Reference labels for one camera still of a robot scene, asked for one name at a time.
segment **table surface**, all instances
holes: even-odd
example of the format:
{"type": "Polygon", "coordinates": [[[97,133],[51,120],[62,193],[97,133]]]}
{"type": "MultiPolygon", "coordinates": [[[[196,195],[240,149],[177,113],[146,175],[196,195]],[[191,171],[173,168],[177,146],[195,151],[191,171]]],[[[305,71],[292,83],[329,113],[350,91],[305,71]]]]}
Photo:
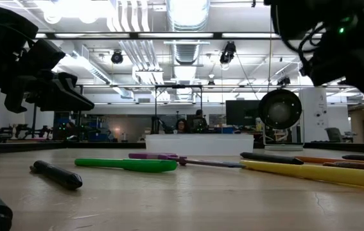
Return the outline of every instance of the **table surface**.
{"type": "MultiPolygon", "coordinates": [[[[0,154],[0,197],[13,210],[12,230],[364,230],[364,189],[356,187],[245,169],[188,165],[154,174],[73,164],[75,158],[125,158],[129,152],[141,151],[0,154]],[[80,174],[83,187],[66,191],[30,174],[29,165],[36,160],[80,174]]],[[[281,153],[332,158],[350,154],[327,150],[281,153]]]]}

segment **yellow marker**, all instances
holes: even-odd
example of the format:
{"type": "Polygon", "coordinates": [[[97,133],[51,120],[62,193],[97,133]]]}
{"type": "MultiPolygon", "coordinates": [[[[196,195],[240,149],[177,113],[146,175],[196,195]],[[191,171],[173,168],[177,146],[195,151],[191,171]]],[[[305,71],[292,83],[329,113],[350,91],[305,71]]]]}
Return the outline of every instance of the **yellow marker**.
{"type": "Polygon", "coordinates": [[[314,166],[308,164],[276,164],[247,160],[242,160],[240,164],[244,164],[249,170],[265,171],[269,173],[277,173],[311,180],[323,180],[326,182],[364,187],[364,170],[361,169],[314,166]]]}

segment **air duct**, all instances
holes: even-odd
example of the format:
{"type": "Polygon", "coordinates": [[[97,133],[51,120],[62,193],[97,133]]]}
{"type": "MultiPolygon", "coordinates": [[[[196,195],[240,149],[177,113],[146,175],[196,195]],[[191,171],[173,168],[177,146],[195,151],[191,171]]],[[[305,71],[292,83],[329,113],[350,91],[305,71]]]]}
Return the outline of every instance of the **air duct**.
{"type": "MultiPolygon", "coordinates": [[[[209,18],[210,0],[166,0],[168,22],[171,31],[196,32],[203,31],[209,18]]],[[[201,45],[174,44],[172,47],[175,63],[193,65],[197,63],[201,45]]],[[[175,67],[178,81],[193,82],[196,67],[175,67]]],[[[177,90],[180,99],[188,96],[177,90]]]]}

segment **ceiling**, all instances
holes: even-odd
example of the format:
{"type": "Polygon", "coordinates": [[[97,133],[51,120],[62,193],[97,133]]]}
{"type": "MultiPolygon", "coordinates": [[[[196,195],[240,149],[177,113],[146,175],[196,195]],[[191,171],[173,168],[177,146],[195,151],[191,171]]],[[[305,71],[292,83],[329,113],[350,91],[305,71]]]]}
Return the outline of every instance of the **ceiling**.
{"type": "MultiPolygon", "coordinates": [[[[250,2],[251,1],[241,0],[211,0],[209,19],[205,30],[210,32],[240,31],[249,33],[273,33],[270,26],[270,8],[263,6],[261,1],[257,1],[255,8],[251,8],[250,2]]],[[[92,1],[91,4],[92,8],[95,9],[94,11],[97,11],[98,16],[100,16],[100,18],[92,24],[85,24],[74,17],[64,17],[56,24],[49,24],[44,20],[44,12],[42,9],[38,9],[33,1],[0,1],[0,6],[9,8],[35,23],[39,27],[40,32],[108,32],[109,29],[106,23],[106,15],[109,14],[109,11],[106,10],[106,6],[110,3],[108,1],[99,0],[92,1]]],[[[148,22],[150,29],[154,32],[169,31],[166,16],[166,1],[149,0],[148,5],[148,22]]],[[[131,10],[129,2],[129,24],[131,21],[131,10]]],[[[141,16],[139,16],[139,25],[141,25],[141,16]]],[[[122,64],[114,65],[110,61],[113,50],[121,49],[118,40],[55,41],[59,46],[61,46],[63,42],[65,42],[65,47],[66,45],[68,45],[68,47],[74,47],[78,52],[81,50],[82,46],[89,48],[89,59],[103,72],[109,74],[110,78],[112,78],[115,83],[135,84],[135,81],[132,78],[133,64],[124,52],[124,62],[122,64]]],[[[195,74],[195,84],[207,84],[210,74],[214,74],[215,84],[217,85],[246,84],[247,78],[249,78],[253,84],[267,85],[267,79],[269,77],[274,81],[283,75],[289,76],[292,84],[305,84],[300,82],[297,69],[297,63],[299,62],[298,56],[290,51],[280,40],[236,40],[235,44],[238,56],[231,61],[230,68],[226,71],[221,70],[218,59],[220,52],[225,47],[227,41],[210,40],[209,42],[210,44],[203,45],[200,51],[197,63],[198,68],[195,74]]],[[[163,40],[154,40],[153,45],[160,67],[163,69],[164,81],[174,80],[174,62],[172,59],[171,46],[165,45],[163,40]]],[[[78,83],[87,85],[101,84],[100,81],[93,77],[93,75],[81,65],[60,65],[59,68],[60,71],[67,71],[77,75],[79,77],[78,83]]],[[[359,92],[351,90],[349,93],[355,95],[359,92]]]]}

